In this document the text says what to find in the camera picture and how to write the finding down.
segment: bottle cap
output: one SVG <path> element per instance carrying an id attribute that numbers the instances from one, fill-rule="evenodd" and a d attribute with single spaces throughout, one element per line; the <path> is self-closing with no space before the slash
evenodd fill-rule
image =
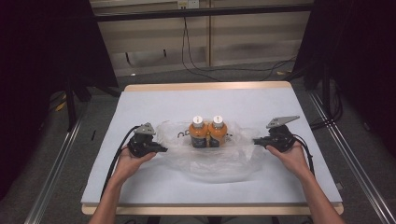
<path id="1" fill-rule="evenodd" d="M 222 120 L 222 116 L 215 116 L 213 118 L 213 127 L 222 128 L 223 125 L 224 125 L 224 122 Z"/>
<path id="2" fill-rule="evenodd" d="M 194 128 L 202 128 L 204 126 L 204 119 L 201 116 L 195 116 L 192 119 L 192 126 Z"/>

